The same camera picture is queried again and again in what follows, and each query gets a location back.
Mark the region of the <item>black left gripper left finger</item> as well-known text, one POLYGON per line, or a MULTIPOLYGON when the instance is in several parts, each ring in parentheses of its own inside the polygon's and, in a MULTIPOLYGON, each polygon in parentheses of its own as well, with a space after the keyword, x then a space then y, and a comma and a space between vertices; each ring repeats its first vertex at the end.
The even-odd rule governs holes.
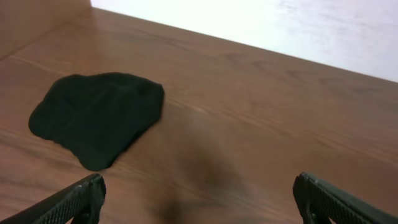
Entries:
POLYGON ((105 196, 103 177, 91 174, 1 224, 97 224, 105 196))

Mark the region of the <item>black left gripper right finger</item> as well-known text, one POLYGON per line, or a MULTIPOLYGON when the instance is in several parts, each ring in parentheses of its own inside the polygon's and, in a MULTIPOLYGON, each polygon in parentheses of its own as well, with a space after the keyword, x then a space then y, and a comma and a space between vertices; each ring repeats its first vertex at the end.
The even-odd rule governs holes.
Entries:
POLYGON ((304 224, 397 224, 397 217, 306 172, 295 178, 293 195, 304 224))

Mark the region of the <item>black Sydrogen t-shirt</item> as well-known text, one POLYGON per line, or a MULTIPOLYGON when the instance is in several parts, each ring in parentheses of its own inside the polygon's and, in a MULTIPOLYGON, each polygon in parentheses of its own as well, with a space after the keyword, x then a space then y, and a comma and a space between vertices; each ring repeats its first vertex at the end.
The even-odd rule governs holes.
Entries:
POLYGON ((90 171, 113 162, 162 112, 163 86, 128 73, 58 79, 29 118, 30 131, 77 157, 90 171))

